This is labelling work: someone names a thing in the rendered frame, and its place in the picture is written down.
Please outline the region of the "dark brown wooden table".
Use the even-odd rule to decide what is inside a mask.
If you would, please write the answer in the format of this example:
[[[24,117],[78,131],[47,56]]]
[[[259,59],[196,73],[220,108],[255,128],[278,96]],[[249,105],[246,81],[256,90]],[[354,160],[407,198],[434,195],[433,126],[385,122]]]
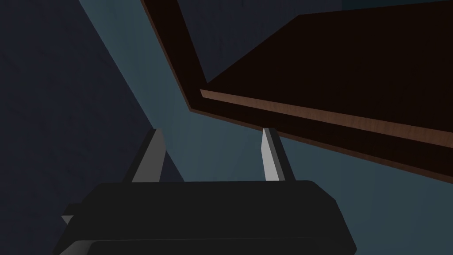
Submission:
[[[190,111],[453,184],[453,0],[299,15],[211,81],[141,3]]]

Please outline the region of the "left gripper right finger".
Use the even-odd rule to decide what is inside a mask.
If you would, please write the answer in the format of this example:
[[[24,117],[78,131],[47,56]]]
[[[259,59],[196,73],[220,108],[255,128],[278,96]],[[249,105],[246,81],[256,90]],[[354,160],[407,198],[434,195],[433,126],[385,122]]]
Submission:
[[[261,155],[266,181],[295,180],[293,170],[276,129],[263,129]]]

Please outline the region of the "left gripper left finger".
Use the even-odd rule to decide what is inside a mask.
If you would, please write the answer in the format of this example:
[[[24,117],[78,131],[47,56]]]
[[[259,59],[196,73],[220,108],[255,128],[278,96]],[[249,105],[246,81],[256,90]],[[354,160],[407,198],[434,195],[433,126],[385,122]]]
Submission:
[[[128,182],[159,182],[166,146],[161,129],[150,129],[123,179]]]

